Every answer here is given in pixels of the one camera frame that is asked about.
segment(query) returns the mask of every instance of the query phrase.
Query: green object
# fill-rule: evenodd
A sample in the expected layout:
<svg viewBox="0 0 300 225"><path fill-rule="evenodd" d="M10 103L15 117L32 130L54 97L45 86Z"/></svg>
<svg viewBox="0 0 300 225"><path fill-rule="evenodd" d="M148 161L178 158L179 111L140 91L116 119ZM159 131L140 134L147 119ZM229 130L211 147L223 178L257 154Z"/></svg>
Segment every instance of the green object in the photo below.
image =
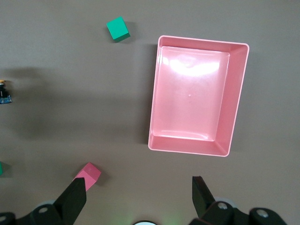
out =
<svg viewBox="0 0 300 225"><path fill-rule="evenodd" d="M0 162L0 175L3 174L3 170L2 170L2 165L1 165L1 162Z"/></svg>
<svg viewBox="0 0 300 225"><path fill-rule="evenodd" d="M116 42L122 41L130 37L129 31L126 27L122 16L108 22L106 25L113 40L115 40Z"/></svg>

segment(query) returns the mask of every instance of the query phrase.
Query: small bottle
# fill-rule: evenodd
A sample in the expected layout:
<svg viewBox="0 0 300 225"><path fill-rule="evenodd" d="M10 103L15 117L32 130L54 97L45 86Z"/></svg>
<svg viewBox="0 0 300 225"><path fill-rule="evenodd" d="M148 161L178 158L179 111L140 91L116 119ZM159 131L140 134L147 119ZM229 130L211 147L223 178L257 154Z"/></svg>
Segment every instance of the small bottle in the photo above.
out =
<svg viewBox="0 0 300 225"><path fill-rule="evenodd" d="M0 80L0 104L11 103L11 96L8 91L5 89L5 81Z"/></svg>

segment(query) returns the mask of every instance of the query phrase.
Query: pink plastic bin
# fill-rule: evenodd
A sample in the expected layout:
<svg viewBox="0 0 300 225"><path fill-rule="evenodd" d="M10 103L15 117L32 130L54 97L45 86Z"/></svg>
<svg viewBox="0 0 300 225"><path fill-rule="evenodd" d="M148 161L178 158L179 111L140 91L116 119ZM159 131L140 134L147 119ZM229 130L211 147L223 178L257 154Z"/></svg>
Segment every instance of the pink plastic bin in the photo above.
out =
<svg viewBox="0 0 300 225"><path fill-rule="evenodd" d="M161 36L148 146L228 156L249 46Z"/></svg>

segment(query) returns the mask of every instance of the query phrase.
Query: pink block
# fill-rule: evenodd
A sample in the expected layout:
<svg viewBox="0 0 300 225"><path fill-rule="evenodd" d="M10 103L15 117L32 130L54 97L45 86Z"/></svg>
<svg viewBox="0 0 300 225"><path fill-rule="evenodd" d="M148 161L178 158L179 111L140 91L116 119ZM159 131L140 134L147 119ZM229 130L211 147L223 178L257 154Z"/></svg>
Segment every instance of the pink block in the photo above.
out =
<svg viewBox="0 0 300 225"><path fill-rule="evenodd" d="M98 180L101 171L99 171L92 163L88 163L85 167L76 175L75 178L84 178L85 190L89 190Z"/></svg>

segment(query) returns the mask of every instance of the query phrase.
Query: green block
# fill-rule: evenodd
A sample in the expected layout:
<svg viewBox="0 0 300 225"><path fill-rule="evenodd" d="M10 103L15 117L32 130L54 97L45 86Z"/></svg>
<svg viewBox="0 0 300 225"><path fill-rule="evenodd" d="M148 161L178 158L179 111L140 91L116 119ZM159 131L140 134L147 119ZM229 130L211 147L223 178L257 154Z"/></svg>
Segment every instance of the green block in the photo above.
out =
<svg viewBox="0 0 300 225"><path fill-rule="evenodd" d="M2 170L2 165L1 165L1 162L0 162L0 175L3 174L3 170Z"/></svg>
<svg viewBox="0 0 300 225"><path fill-rule="evenodd" d="M106 25L113 40L115 40L116 42L122 41L130 37L129 31L121 16L108 22Z"/></svg>

